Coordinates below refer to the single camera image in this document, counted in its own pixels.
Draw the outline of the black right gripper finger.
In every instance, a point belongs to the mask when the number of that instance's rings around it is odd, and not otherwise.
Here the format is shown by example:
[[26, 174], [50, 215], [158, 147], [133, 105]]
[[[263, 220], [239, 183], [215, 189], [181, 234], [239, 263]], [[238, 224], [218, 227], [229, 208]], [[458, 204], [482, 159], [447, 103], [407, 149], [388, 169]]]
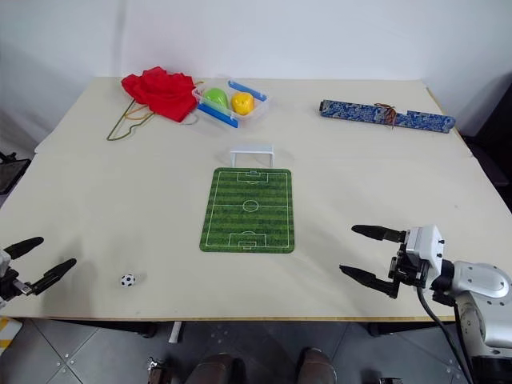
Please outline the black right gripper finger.
[[392, 230], [383, 226], [354, 225], [351, 230], [378, 241], [404, 242], [407, 235], [406, 231]]
[[398, 285], [395, 282], [387, 282], [376, 277], [368, 271], [352, 266], [340, 265], [339, 269], [359, 284], [386, 294], [390, 298], [398, 296]]

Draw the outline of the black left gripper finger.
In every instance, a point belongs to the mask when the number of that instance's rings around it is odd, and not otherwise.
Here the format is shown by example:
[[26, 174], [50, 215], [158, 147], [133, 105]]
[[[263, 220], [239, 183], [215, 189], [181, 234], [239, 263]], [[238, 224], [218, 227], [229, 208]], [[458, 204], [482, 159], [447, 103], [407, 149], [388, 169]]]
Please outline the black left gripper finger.
[[29, 253], [33, 248], [41, 245], [44, 242], [43, 237], [34, 237], [23, 240], [21, 242], [15, 243], [13, 245], [8, 246], [4, 249], [4, 251], [11, 258], [20, 258], [21, 256]]
[[58, 282], [77, 263], [75, 258], [70, 258], [44, 273], [43, 277], [31, 285], [30, 293], [39, 295]]

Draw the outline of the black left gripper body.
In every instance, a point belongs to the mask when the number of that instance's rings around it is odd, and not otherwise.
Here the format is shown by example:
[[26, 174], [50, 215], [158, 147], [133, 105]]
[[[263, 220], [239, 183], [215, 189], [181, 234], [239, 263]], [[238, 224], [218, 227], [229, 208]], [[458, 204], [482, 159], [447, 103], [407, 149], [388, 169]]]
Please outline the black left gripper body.
[[8, 302], [20, 295], [31, 295], [32, 286], [18, 280], [19, 272], [8, 267], [3, 276], [1, 276], [0, 296], [4, 302]]

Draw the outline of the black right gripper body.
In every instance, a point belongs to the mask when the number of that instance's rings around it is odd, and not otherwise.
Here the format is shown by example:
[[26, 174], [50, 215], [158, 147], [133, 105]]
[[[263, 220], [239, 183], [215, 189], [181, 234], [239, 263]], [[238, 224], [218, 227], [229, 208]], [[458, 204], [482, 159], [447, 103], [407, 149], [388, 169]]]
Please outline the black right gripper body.
[[398, 251], [391, 259], [388, 278], [392, 281], [392, 288], [398, 289], [401, 284], [424, 288], [426, 286], [427, 264], [415, 254], [406, 251], [404, 238], [397, 238]]

